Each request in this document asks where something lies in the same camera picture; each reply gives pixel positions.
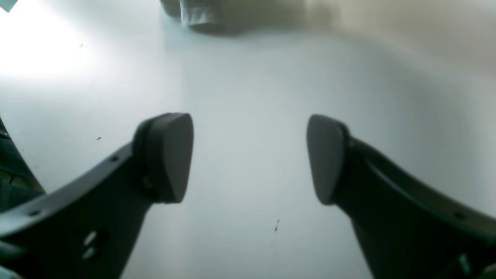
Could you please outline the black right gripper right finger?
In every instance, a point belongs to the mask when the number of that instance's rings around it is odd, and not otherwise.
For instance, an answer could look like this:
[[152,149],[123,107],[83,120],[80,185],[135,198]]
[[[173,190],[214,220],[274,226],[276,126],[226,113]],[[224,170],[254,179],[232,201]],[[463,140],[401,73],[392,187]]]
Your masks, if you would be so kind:
[[495,278],[494,218],[415,179],[340,121],[310,116],[306,139],[316,196],[349,217],[373,278]]

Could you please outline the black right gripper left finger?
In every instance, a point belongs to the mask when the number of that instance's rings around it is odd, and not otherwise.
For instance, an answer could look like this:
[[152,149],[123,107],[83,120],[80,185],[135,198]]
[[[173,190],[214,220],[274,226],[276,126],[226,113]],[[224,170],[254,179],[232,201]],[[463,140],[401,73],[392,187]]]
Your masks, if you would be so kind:
[[118,279],[147,211],[184,199],[193,143],[190,114],[147,119],[84,175],[2,212],[1,278]]

